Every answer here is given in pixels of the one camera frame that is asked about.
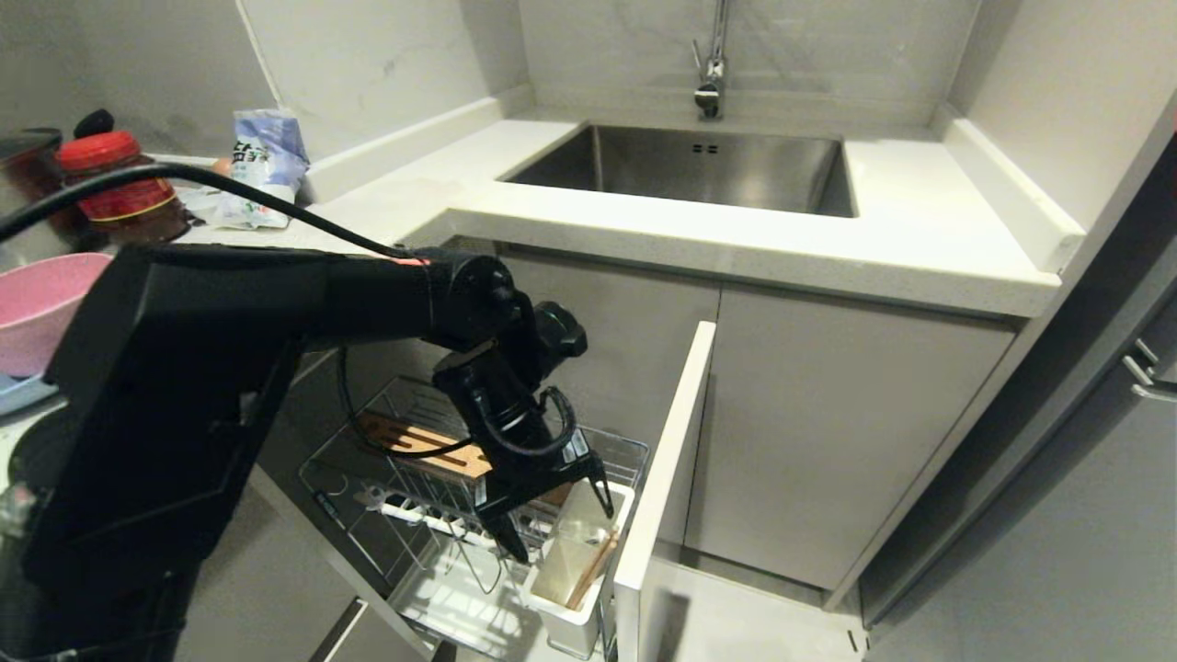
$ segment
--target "pink bowl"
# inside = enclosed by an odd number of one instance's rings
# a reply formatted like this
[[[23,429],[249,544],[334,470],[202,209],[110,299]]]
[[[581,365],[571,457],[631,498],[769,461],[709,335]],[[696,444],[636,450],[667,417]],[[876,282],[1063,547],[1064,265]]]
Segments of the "pink bowl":
[[[44,372],[82,297],[109,263],[102,253],[73,253],[0,273],[0,372]]]

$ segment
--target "blue plate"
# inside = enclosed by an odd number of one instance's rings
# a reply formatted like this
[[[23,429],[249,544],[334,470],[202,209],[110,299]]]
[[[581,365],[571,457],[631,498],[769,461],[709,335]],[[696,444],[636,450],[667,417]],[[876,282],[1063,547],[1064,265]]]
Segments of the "blue plate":
[[[41,382],[41,376],[16,379],[0,375],[0,416],[12,413],[58,392],[56,386]]]

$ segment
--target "faucet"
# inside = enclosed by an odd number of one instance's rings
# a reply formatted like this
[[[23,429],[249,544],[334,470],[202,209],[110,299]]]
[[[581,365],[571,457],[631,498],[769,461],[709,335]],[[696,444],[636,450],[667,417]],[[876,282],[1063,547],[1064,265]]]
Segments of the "faucet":
[[[699,58],[699,44],[691,40],[694,66],[699,71],[699,87],[694,91],[694,105],[699,106],[699,119],[717,120],[724,117],[724,41],[727,38],[727,2],[716,0],[716,24],[711,32],[711,55],[706,65]]]

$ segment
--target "plastic bag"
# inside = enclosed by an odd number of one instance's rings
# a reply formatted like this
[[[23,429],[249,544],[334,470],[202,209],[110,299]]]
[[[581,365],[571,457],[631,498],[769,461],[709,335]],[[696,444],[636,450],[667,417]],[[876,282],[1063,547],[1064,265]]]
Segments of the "plastic bag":
[[[230,177],[293,203],[310,166],[298,119],[278,110],[237,111],[233,127],[237,144]],[[254,229],[286,227],[291,219],[252,200],[222,196],[218,213],[210,221]]]

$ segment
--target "refrigerator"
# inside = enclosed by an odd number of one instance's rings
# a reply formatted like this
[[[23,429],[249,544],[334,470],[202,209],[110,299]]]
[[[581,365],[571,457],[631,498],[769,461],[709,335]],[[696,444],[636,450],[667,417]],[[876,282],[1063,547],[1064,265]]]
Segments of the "refrigerator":
[[[870,662],[1177,649],[1177,137],[860,580]]]

